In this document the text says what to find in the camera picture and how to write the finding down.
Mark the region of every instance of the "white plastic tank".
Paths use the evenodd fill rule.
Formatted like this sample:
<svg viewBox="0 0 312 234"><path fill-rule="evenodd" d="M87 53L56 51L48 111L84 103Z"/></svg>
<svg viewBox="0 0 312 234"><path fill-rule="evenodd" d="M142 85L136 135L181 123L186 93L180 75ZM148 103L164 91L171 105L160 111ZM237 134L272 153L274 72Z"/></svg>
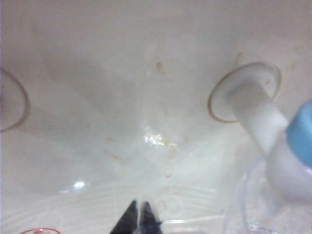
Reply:
<svg viewBox="0 0 312 234"><path fill-rule="evenodd" d="M281 128L312 98L310 0L2 0L0 46L2 234L110 233L134 199L164 234L220 234L270 145L214 88L274 64Z"/></svg>

